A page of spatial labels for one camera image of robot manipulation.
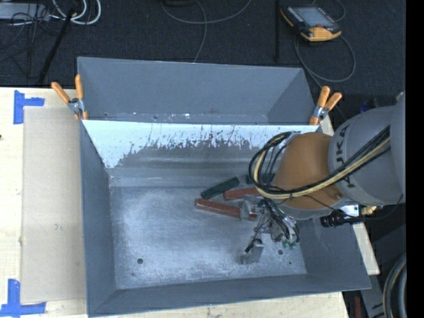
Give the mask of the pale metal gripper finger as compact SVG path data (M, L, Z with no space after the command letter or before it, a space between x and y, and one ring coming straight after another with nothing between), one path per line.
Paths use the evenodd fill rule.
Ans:
M239 217L245 221L255 221L257 214L252 210L252 203L248 200L243 200L239 203Z
M238 262L240 264L253 264L260 261L260 257L264 250L264 244L260 238L254 238L239 255Z

